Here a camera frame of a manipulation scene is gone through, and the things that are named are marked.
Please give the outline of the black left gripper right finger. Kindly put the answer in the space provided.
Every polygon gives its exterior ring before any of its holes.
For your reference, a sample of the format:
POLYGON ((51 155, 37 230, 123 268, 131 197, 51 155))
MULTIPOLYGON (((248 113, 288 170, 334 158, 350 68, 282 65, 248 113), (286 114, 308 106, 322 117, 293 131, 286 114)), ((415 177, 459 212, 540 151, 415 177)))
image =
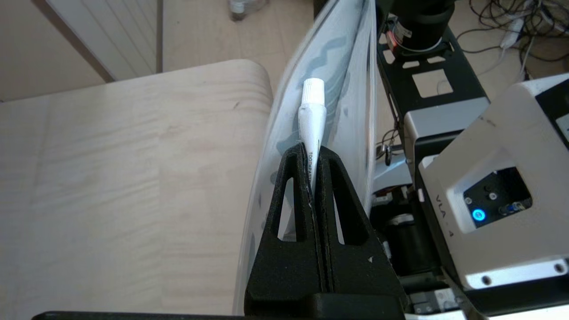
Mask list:
POLYGON ((404 318, 407 297, 341 158, 322 147, 314 191, 321 289, 316 318, 404 318))

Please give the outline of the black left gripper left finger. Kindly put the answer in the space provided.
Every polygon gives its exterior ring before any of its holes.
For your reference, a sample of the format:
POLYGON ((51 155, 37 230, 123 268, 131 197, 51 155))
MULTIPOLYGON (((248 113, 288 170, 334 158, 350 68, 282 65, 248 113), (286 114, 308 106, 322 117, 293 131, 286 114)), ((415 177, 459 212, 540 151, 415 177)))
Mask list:
POLYGON ((303 317, 310 295, 325 289, 323 263, 309 189, 307 152, 301 143, 282 156, 269 205, 266 225, 248 276, 246 315, 256 317, 303 317), (286 184, 293 181, 293 214, 296 239, 279 239, 279 225, 286 184))

